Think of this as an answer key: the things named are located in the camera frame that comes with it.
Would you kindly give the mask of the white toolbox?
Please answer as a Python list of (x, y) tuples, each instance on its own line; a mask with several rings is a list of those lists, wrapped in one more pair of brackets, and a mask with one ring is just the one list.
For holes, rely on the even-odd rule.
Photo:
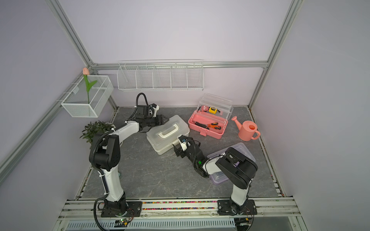
[(158, 155), (179, 144), (179, 137), (188, 136), (190, 128), (188, 124), (179, 116), (174, 115), (164, 125), (154, 127), (146, 133), (146, 138)]

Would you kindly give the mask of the purple clear-lid toolbox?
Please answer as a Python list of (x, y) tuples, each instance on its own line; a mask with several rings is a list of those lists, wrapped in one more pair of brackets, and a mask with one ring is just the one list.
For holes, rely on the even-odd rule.
[[(236, 149), (237, 151), (239, 151), (240, 153), (242, 153), (243, 155), (245, 155), (246, 157), (248, 157), (252, 161), (256, 162), (254, 156), (251, 154), (251, 152), (248, 150), (248, 148), (245, 146), (245, 144), (240, 142), (240, 143), (232, 145), (231, 147)], [(227, 148), (219, 150), (219, 151), (214, 152), (212, 154), (209, 154), (209, 155), (207, 155), (207, 158), (211, 159), (213, 157), (217, 157), (217, 156), (223, 154), (226, 151), (226, 149)], [(229, 180), (228, 177), (221, 171), (210, 175), (210, 178), (213, 181), (213, 184), (215, 184), (215, 185), (221, 184), (221, 183)]]

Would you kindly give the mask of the pink toolbox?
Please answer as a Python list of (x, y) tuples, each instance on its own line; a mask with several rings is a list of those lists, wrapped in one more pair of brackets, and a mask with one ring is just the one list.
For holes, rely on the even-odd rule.
[[(218, 109), (218, 112), (216, 114), (212, 114), (209, 111), (202, 112), (200, 110), (200, 107), (203, 105), (206, 105), (208, 107), (215, 107)], [(201, 136), (209, 136), (219, 140), (225, 133), (226, 127), (228, 125), (228, 120), (231, 118), (232, 112), (233, 105), (231, 100), (206, 93), (203, 95), (195, 111), (189, 118), (188, 125), (191, 130), (197, 131)], [(195, 122), (199, 122), (205, 125), (218, 122), (222, 129), (205, 129), (195, 125)]]

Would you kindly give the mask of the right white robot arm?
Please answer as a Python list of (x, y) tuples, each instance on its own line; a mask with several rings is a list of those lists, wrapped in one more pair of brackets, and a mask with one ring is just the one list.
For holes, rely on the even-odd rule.
[(255, 215), (254, 204), (248, 199), (251, 183), (258, 170), (256, 162), (234, 147), (228, 147), (212, 158), (207, 158), (192, 137), (180, 136), (173, 145), (176, 156), (187, 157), (194, 170), (203, 178), (221, 172), (232, 183), (233, 191), (228, 200), (218, 201), (217, 213), (221, 216)]

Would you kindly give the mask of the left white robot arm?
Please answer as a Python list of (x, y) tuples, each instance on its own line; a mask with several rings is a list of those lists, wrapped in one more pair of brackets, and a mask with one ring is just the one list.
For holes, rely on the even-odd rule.
[(112, 210), (117, 212), (118, 216), (127, 214), (129, 206), (126, 203), (125, 192), (120, 184), (118, 173), (121, 157), (120, 145), (128, 137), (145, 128), (151, 129), (168, 122), (168, 118), (158, 114), (159, 108), (156, 104), (139, 105), (135, 108), (133, 116), (126, 120), (123, 126), (94, 135), (89, 162), (98, 171), (103, 183), (105, 192), (99, 201), (104, 201), (104, 212)]

